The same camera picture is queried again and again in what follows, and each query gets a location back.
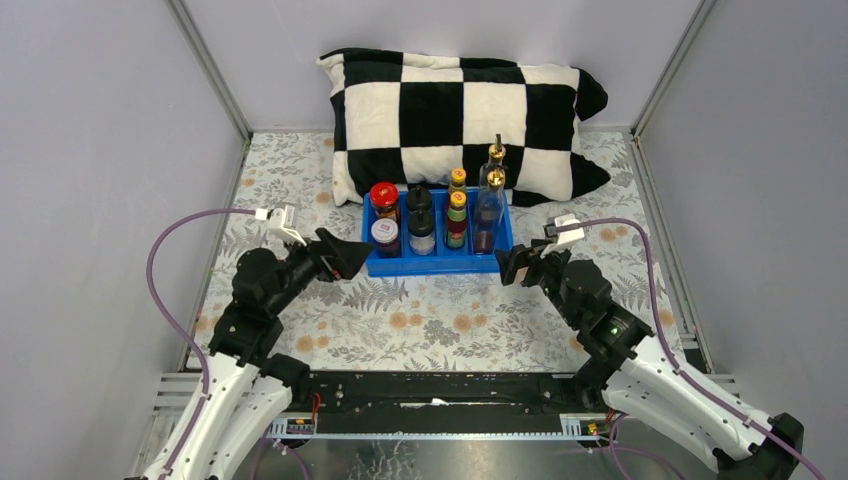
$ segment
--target white wall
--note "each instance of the white wall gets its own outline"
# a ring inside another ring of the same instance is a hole
[[[341,47],[489,56],[586,69],[610,94],[590,124],[629,126],[697,0],[188,0],[254,129],[331,128],[315,59]]]
[[[713,359],[805,424],[830,479],[848,468],[846,24],[845,0],[719,2],[644,136]]]
[[[0,0],[0,65],[0,478],[123,478],[240,139],[163,1]]]

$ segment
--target blue plastic basket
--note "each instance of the blue plastic basket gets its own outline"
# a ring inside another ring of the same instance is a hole
[[[498,261],[494,254],[475,255],[471,250],[472,222],[474,206],[477,203],[477,189],[468,189],[468,232],[465,236],[465,245],[457,250],[445,245],[445,202],[447,201],[447,190],[430,190],[433,197],[433,216],[436,220],[436,248],[430,255],[421,256],[413,253],[409,246],[409,230],[404,221],[409,217],[406,209],[406,192],[399,192],[401,207],[401,244],[402,252],[399,258],[380,258],[376,250],[371,252],[365,261],[368,268],[368,276],[371,277],[397,277],[405,275],[442,275],[452,273],[497,273]],[[371,225],[377,219],[374,208],[371,206],[371,195],[365,194],[364,215],[362,215],[362,241],[373,244],[371,237]],[[512,249],[512,224],[509,220],[509,207],[504,211],[498,235],[495,238],[495,249]]]

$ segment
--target pillow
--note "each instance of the pillow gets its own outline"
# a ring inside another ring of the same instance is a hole
[[[468,184],[501,134],[512,204],[569,200],[609,181],[580,154],[577,124],[607,104],[583,70],[487,58],[345,48],[318,59],[333,82],[333,198],[362,202],[378,182]]]

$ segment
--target black lid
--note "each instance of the black lid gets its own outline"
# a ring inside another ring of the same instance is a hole
[[[415,210],[430,210],[433,206],[433,199],[430,197],[430,191],[421,185],[416,185],[406,192],[406,208],[413,212]]]
[[[416,237],[426,237],[433,233],[435,228],[433,214],[429,210],[416,210],[410,213],[406,224],[409,226],[409,233]]]

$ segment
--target floral tablecloth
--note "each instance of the floral tablecloth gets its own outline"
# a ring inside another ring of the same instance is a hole
[[[612,181],[570,202],[511,207],[516,244],[541,238],[547,219],[566,212],[579,219],[626,217],[645,225],[622,134],[582,133],[580,140],[586,158],[606,168]],[[300,209],[301,233],[326,227],[340,238],[358,240],[362,205],[332,202],[332,150],[329,133],[256,134],[234,206],[293,203]],[[236,260],[258,246],[285,254],[282,242],[265,236],[261,222],[232,215],[195,327],[204,350],[230,301]],[[595,260],[612,282],[614,298],[653,323],[645,256],[634,231],[588,229],[572,252]],[[682,352],[663,280],[656,281],[664,330]],[[313,369],[574,372],[588,358],[539,288],[502,287],[496,274],[370,278],[363,271],[350,282],[313,282],[280,319],[285,330],[275,351]],[[189,368],[198,365],[189,357]]]

